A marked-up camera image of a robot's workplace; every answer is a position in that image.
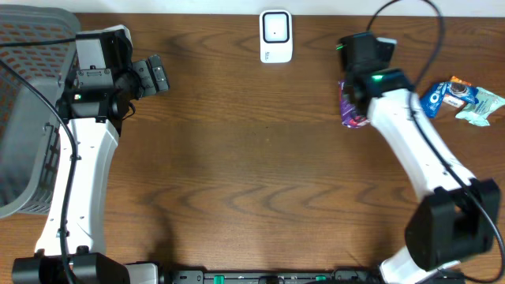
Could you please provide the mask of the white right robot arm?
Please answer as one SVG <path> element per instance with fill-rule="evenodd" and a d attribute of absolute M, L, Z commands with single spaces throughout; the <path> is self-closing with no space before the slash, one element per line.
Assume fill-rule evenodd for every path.
<path fill-rule="evenodd" d="M 504 249 L 496 221 L 501 191 L 479 181 L 443 142 L 421 108 L 413 84 L 389 66 L 395 41 L 371 32 L 342 37 L 337 50 L 343 89 L 360 115 L 379 131 L 406 172 L 419 200 L 405 228 L 405 245 L 380 265 L 385 283 L 428 283 L 465 275 L 449 268 Z"/>

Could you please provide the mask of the red purple pad package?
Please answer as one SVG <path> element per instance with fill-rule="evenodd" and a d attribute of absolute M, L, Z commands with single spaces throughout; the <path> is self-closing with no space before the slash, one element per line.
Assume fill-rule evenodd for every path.
<path fill-rule="evenodd" d="M 359 129 L 369 123 L 369 120 L 360 115 L 355 106 L 350 103 L 349 96 L 344 91 L 344 81 L 339 81 L 339 109 L 342 125 L 349 129 Z"/>

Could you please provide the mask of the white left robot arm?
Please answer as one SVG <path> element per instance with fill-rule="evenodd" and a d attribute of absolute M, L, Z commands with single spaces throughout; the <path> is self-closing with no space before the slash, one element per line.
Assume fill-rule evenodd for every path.
<path fill-rule="evenodd" d="M 132 100 L 168 90 L 161 58 L 70 74 L 53 107 L 60 155 L 50 211 L 35 255 L 13 263 L 15 283 L 167 283 L 157 263 L 106 255 L 103 212 L 110 165 Z"/>

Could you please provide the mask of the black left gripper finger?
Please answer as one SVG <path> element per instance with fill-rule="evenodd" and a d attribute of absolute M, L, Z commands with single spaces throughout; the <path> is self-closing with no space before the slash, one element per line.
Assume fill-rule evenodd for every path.
<path fill-rule="evenodd" d="M 133 71 L 140 78 L 141 98 L 155 94 L 155 85 L 150 70 L 151 67 L 145 59 L 133 63 Z"/>
<path fill-rule="evenodd" d="M 170 83 L 164 69 L 161 57 L 154 54 L 148 58 L 148 74 L 150 93 L 165 92 L 170 89 Z"/>

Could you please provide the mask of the green wet wipes pack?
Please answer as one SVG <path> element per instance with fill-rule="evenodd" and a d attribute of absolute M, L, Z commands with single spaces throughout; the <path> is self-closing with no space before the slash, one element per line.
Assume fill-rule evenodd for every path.
<path fill-rule="evenodd" d="M 488 116 L 504 106 L 504 98 L 481 87 L 477 87 L 476 98 L 478 99 L 477 104 L 467 104 L 455 117 L 467 120 L 475 126 L 490 126 Z"/>

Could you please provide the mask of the blue Oreo cookie pack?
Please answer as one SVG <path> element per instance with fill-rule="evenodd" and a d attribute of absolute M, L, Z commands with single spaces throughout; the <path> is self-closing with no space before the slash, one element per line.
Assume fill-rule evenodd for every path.
<path fill-rule="evenodd" d="M 428 118 L 435 118 L 442 103 L 453 107 L 462 107 L 465 104 L 477 104 L 478 90 L 467 83 L 443 82 L 434 84 L 421 98 L 421 106 Z"/>

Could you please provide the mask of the orange Kleenex tissue pack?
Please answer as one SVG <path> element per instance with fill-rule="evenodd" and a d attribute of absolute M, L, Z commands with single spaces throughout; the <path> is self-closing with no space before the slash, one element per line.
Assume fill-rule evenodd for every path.
<path fill-rule="evenodd" d="M 457 108 L 463 107 L 467 103 L 473 103 L 473 95 L 470 91 L 471 87 L 471 83 L 452 76 L 447 82 L 443 102 Z"/>

